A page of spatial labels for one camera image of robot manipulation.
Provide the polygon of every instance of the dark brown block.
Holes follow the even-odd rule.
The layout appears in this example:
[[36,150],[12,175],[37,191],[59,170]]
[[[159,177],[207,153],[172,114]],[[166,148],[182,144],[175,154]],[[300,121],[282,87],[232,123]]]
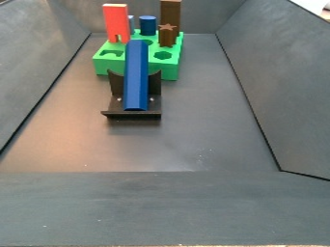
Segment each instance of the dark brown block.
[[167,25],[159,25],[159,43],[160,47],[172,47],[176,44],[176,27]]
[[180,32],[180,2],[182,0],[162,0],[160,1],[160,24],[168,23],[176,26],[175,36]]

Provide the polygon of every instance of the gray floor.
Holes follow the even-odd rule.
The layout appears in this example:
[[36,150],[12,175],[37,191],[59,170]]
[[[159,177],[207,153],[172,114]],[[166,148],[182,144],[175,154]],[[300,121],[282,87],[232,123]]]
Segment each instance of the gray floor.
[[330,183],[276,170],[215,36],[186,37],[148,124],[99,114],[103,41],[89,38],[1,156],[0,245],[329,245]]
[[160,122],[108,122],[93,35],[1,160],[0,172],[275,171],[215,35],[187,35],[180,79],[163,85]]

